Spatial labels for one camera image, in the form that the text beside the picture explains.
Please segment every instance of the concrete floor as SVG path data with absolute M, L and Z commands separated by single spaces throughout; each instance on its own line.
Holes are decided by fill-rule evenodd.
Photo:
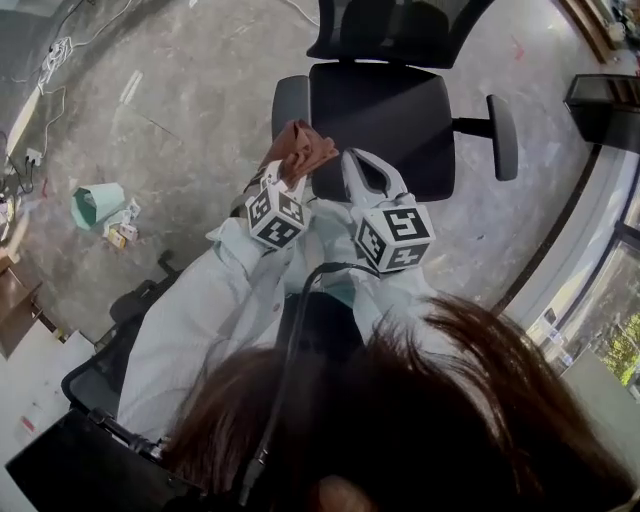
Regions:
M 86 39 L 124 3 L 99 2 L 70 35 Z M 314 0 L 300 4 L 317 18 Z M 66 84 L 66 113 L 50 130 L 36 175 L 37 184 L 48 177 L 48 197 L 25 242 L 24 267 L 43 282 L 45 312 L 94 340 L 110 326 L 113 300 L 160 275 L 155 260 L 164 249 L 186 265 L 207 248 L 204 234 L 226 217 L 269 146 L 276 82 L 308 72 L 305 51 L 317 30 L 280 0 L 133 6 L 49 86 Z M 489 8 L 455 68 L 442 74 L 454 116 L 486 116 L 487 94 L 510 103 L 520 177 L 497 182 L 491 143 L 456 135 L 455 193 L 429 205 L 438 241 L 425 273 L 434 287 L 491 306 L 521 272 L 590 151 L 564 95 L 576 73 L 598 70 L 549 0 L 496 0 Z M 126 99 L 135 72 L 142 79 Z M 59 108 L 60 98 L 48 96 L 23 144 L 40 147 L 43 124 Z M 110 181 L 143 208 L 141 239 L 123 251 L 77 229 L 69 214 L 75 186 Z

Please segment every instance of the tree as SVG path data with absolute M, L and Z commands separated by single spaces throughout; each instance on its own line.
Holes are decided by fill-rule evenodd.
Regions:
M 626 386 L 640 363 L 640 313 L 633 315 L 624 327 L 616 323 L 613 332 L 603 361 Z

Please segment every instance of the mesh backrest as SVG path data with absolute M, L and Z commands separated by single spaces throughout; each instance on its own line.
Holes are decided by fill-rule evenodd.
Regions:
M 320 0 L 318 59 L 451 68 L 493 0 Z

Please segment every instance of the black office chair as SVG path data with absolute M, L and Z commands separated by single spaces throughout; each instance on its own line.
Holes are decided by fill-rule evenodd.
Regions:
M 453 193 L 454 131 L 493 139 L 496 178 L 515 179 L 518 142 L 508 105 L 489 96 L 488 120 L 452 119 L 442 77 L 409 67 L 453 67 L 492 1 L 320 0 L 320 32 L 307 55 L 339 62 L 280 80 L 273 137 L 288 120 L 304 119 L 339 150 L 370 151 L 396 167 L 420 202 Z M 318 197 L 347 200 L 339 159 L 315 171 L 312 184 Z
M 165 251 L 158 260 L 158 265 L 167 274 L 160 283 L 146 280 L 113 303 L 109 313 L 114 326 L 108 334 L 112 339 L 62 380 L 62 391 L 72 408 L 83 414 L 94 409 L 101 409 L 114 418 L 118 414 L 129 354 L 144 316 L 180 277 L 181 271 L 174 270 L 169 264 L 171 256 L 170 251 Z

